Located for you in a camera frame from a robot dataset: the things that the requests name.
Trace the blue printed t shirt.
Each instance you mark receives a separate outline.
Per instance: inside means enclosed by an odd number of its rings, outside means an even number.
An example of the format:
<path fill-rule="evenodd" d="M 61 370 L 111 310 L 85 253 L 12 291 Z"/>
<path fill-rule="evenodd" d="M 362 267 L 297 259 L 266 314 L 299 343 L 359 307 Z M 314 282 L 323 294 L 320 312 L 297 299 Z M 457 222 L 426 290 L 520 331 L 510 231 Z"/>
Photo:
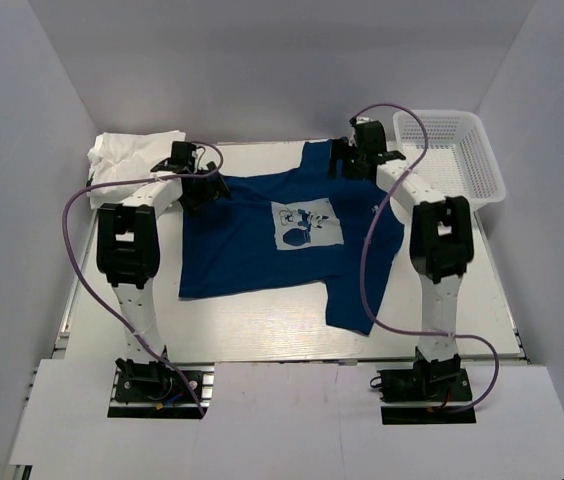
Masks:
<path fill-rule="evenodd" d="M 365 292 L 362 248 L 385 194 L 366 180 L 328 177 L 330 142 L 305 143 L 286 172 L 228 176 L 220 198 L 183 218 L 179 296 L 205 299 L 321 282 L 327 325 L 370 333 L 404 226 L 384 208 L 371 237 Z"/>

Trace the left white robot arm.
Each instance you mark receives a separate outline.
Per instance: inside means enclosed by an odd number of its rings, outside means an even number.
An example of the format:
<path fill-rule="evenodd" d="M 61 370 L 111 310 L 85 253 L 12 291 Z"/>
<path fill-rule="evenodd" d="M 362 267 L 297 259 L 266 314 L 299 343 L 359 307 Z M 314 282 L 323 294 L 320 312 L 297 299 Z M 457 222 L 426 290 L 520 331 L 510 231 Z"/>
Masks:
<path fill-rule="evenodd" d="M 229 188 L 219 173 L 183 179 L 161 176 L 122 201 L 99 207 L 96 264 L 125 320 L 128 362 L 148 364 L 168 358 L 153 296 L 153 279 L 161 260 L 159 217 L 174 203 L 196 213 L 229 197 Z"/>

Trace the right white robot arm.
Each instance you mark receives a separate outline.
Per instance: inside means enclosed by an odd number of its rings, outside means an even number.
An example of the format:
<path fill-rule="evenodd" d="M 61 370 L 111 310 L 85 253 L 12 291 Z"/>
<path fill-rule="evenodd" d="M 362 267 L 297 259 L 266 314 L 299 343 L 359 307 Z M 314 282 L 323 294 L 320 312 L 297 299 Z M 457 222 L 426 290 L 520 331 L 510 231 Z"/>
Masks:
<path fill-rule="evenodd" d="M 463 196 L 450 197 L 434 189 L 415 173 L 415 163 L 408 163 L 398 151 L 388 151 L 381 122 L 353 117 L 350 124 L 352 138 L 333 142 L 328 175 L 369 180 L 387 193 L 363 244 L 361 296 L 366 296 L 371 237 L 384 208 L 395 200 L 410 215 L 409 257 L 421 283 L 421 329 L 398 329 L 382 323 L 374 314 L 370 318 L 386 331 L 418 339 L 416 357 L 427 365 L 413 374 L 414 388 L 421 396 L 434 399 L 450 385 L 444 367 L 456 369 L 460 365 L 456 343 L 458 294 L 474 258 L 470 205 Z"/>

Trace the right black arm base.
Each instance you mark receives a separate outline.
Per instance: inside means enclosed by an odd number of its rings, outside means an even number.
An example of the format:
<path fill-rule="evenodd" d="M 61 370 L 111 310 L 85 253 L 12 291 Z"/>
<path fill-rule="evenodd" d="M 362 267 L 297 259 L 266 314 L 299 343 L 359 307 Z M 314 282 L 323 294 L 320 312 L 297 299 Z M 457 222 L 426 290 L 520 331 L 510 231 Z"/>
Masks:
<path fill-rule="evenodd" d="M 385 426 L 462 425 L 476 422 L 467 371 L 461 357 L 427 361 L 421 353 L 409 369 L 384 369 L 369 381 L 380 394 Z"/>

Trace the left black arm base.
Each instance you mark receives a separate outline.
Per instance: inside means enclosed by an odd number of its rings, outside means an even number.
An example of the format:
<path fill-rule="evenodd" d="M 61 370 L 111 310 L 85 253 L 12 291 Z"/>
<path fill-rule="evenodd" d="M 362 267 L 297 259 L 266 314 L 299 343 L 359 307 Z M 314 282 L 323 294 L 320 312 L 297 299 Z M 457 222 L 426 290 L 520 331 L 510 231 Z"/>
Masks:
<path fill-rule="evenodd" d="M 108 418 L 200 420 L 212 397 L 212 367 L 184 368 L 183 380 L 158 362 L 136 363 L 117 359 Z"/>

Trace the white t shirt stack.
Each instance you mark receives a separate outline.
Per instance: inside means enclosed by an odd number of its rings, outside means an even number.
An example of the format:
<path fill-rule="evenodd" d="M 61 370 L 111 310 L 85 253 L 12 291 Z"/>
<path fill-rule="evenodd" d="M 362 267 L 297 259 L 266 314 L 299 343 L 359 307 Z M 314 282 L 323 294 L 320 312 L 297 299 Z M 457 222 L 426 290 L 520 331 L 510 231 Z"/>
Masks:
<path fill-rule="evenodd" d="M 148 135 L 103 133 L 88 152 L 92 184 L 151 178 L 151 169 L 170 156 L 173 141 L 186 133 L 173 130 Z"/>

